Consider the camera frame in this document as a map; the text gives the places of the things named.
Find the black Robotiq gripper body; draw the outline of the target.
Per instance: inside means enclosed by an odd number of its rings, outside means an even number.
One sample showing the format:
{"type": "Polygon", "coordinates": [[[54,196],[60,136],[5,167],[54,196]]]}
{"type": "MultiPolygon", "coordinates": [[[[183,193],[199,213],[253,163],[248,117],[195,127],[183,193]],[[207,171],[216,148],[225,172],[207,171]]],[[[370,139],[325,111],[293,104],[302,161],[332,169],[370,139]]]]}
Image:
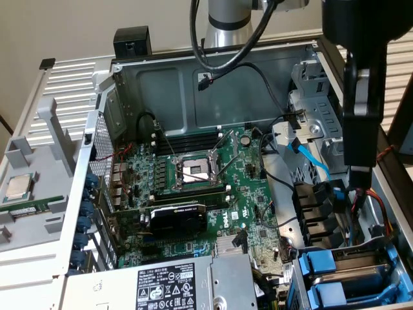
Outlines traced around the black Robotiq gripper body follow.
{"type": "Polygon", "coordinates": [[[344,40],[347,50],[344,67],[344,118],[383,120],[385,80],[387,73],[387,44],[344,40]]]}

